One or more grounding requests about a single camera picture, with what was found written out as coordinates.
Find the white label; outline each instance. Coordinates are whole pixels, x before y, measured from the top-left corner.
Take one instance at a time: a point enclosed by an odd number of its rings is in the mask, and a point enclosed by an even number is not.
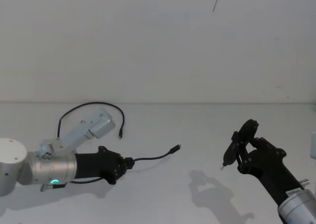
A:
[[[287,191],[286,194],[287,194],[287,196],[291,196],[291,195],[294,195],[300,191],[302,191],[301,188],[296,188],[296,189],[292,189],[292,190]]]

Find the white wall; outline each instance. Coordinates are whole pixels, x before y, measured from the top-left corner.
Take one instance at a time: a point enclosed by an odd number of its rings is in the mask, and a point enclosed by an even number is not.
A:
[[[315,0],[0,0],[0,101],[313,102]]]

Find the black wire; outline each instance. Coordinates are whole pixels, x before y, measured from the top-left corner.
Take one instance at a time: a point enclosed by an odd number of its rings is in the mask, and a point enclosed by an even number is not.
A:
[[[118,133],[118,137],[121,139],[123,137],[123,127],[124,127],[124,124],[125,124],[125,115],[124,115],[124,112],[122,111],[121,108],[119,108],[118,106],[116,105],[113,105],[111,103],[107,103],[107,102],[88,102],[88,103],[84,103],[84,104],[81,104],[75,108],[72,108],[71,110],[67,111],[65,114],[63,114],[62,117],[60,117],[59,119],[59,123],[58,123],[58,130],[57,130],[57,137],[59,138],[60,137],[60,127],[61,127],[61,122],[63,120],[63,118],[65,116],[67,116],[69,113],[81,108],[81,107],[84,107],[84,106],[88,106],[88,105],[96,105],[96,104],[101,104],[101,105],[107,105],[107,106],[111,106],[111,107],[114,107],[116,109],[119,110],[119,112],[122,114],[122,118],[123,118],[123,121],[122,121],[122,125],[119,129],[119,133]]]
[[[62,117],[60,117],[59,119],[59,123],[58,123],[58,130],[57,130],[57,137],[59,138],[60,137],[60,130],[61,130],[61,122],[63,120],[63,118],[65,116],[67,116],[68,114],[70,114],[71,112],[81,108],[81,107],[84,107],[84,106],[88,106],[88,105],[96,105],[96,104],[101,104],[101,105],[107,105],[107,106],[111,106],[111,107],[114,107],[116,109],[119,110],[119,112],[122,114],[122,118],[123,118],[123,121],[122,121],[122,125],[119,129],[119,133],[118,133],[118,137],[121,139],[123,137],[123,127],[124,127],[124,124],[125,124],[125,115],[124,115],[124,112],[122,111],[121,108],[119,108],[118,106],[116,105],[113,105],[111,103],[107,103],[107,102],[88,102],[88,103],[84,103],[84,104],[81,104],[77,107],[74,107],[72,108],[71,110],[67,111],[65,114],[63,114]],[[70,183],[73,183],[73,184],[89,184],[89,183],[93,183],[93,182],[97,182],[97,181],[100,181],[102,180],[103,178],[97,178],[97,179],[94,179],[94,180],[91,180],[91,181],[70,181]]]
[[[171,154],[171,153],[168,152],[165,155],[157,156],[157,157],[141,157],[141,158],[138,158],[138,159],[134,159],[134,162],[135,161],[144,161],[144,160],[158,160],[158,159],[162,159],[162,158],[168,156],[169,154]]]

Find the black cable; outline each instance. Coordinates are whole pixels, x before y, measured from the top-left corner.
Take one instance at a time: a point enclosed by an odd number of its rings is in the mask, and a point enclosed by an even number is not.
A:
[[[165,155],[162,155],[162,156],[157,156],[157,157],[141,157],[141,158],[137,158],[137,159],[134,159],[134,162],[135,161],[145,161],[145,160],[158,160],[158,159],[162,159],[170,154],[174,154],[176,151],[178,151],[179,149],[181,148],[181,145],[176,145],[174,146],[172,149],[170,149],[169,152],[167,152]]]
[[[60,130],[61,130],[61,122],[63,120],[63,118],[65,116],[67,116],[68,114],[70,114],[71,112],[81,108],[81,107],[84,107],[84,106],[88,106],[88,105],[96,105],[96,104],[101,104],[101,105],[107,105],[107,106],[111,106],[111,107],[114,107],[116,109],[119,110],[119,112],[122,114],[122,125],[119,129],[119,133],[118,133],[118,137],[121,139],[123,137],[123,127],[124,127],[124,124],[125,124],[125,115],[124,115],[124,112],[122,111],[121,108],[119,108],[118,106],[116,105],[113,105],[111,103],[107,103],[107,102],[87,102],[87,103],[84,103],[84,104],[81,104],[77,107],[74,107],[72,108],[71,110],[67,111],[66,113],[63,114],[62,117],[60,117],[59,119],[59,123],[58,123],[58,130],[57,130],[57,137],[59,138],[60,137]],[[89,184],[89,183],[93,183],[93,182],[96,182],[96,181],[100,181],[102,180],[102,178],[97,178],[97,179],[94,179],[94,180],[91,180],[91,181],[71,181],[70,183],[73,183],[73,184]]]
[[[119,112],[122,114],[122,118],[123,118],[123,121],[122,121],[122,125],[119,129],[119,133],[118,133],[118,137],[121,139],[123,137],[123,127],[124,127],[124,124],[125,124],[125,115],[124,115],[124,112],[122,111],[121,108],[119,108],[118,106],[116,105],[113,105],[111,103],[107,103],[107,102],[88,102],[88,103],[84,103],[84,104],[81,104],[75,108],[72,108],[71,110],[67,111],[65,114],[63,114],[62,117],[60,117],[59,119],[59,123],[58,123],[58,130],[57,130],[57,137],[59,138],[60,137],[60,127],[61,127],[61,122],[63,120],[63,118],[68,115],[69,113],[81,108],[81,107],[84,107],[84,106],[88,106],[88,105],[95,105],[95,104],[101,104],[101,105],[107,105],[107,106],[110,106],[110,107],[114,107],[116,109],[119,110]]]

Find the green indicator light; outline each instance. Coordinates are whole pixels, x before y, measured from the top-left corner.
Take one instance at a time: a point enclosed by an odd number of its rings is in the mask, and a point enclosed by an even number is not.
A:
[[[52,180],[50,183],[54,184],[54,183],[58,183],[58,182],[59,182],[59,180]]]

